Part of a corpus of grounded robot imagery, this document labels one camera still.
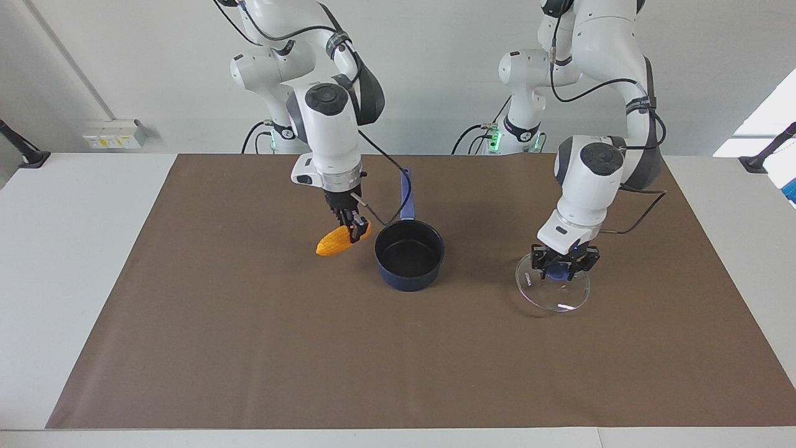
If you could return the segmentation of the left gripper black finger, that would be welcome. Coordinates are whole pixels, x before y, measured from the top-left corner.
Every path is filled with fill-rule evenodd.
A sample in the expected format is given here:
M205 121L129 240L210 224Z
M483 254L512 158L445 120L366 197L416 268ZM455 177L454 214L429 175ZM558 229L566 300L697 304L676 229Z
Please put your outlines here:
M573 247L573 273L588 272L600 259L597 246Z
M555 264L555 252L548 246L530 246L532 269L539 272L540 278L545 280L549 267Z

